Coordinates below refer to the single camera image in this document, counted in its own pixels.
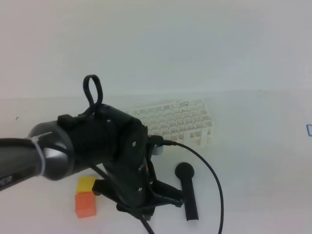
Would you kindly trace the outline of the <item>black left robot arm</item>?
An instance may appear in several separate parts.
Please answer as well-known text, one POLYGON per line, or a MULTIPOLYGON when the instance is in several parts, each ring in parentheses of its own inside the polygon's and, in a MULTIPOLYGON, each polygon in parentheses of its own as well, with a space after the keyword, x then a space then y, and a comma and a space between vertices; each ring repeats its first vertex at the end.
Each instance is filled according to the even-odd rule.
POLYGON ((0 141, 0 187, 34 176, 60 180, 87 168, 105 172, 92 191, 133 216, 151 217, 157 206, 183 204, 182 191, 156 178, 151 156, 162 138, 141 121, 109 105, 93 113, 38 124, 28 138, 0 141))

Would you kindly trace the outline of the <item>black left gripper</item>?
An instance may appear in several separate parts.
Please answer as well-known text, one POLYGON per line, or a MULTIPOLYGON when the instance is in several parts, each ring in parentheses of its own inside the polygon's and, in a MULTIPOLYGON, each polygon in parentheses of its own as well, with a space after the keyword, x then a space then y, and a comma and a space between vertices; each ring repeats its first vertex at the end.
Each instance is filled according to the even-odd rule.
POLYGON ((155 198, 163 204, 183 205, 183 192, 159 180, 150 191, 148 169, 152 144, 141 121, 112 106, 102 104, 76 117, 57 119, 60 138, 70 152, 65 178, 102 164, 106 179, 96 179, 92 191, 115 201, 123 211, 152 216, 155 198))

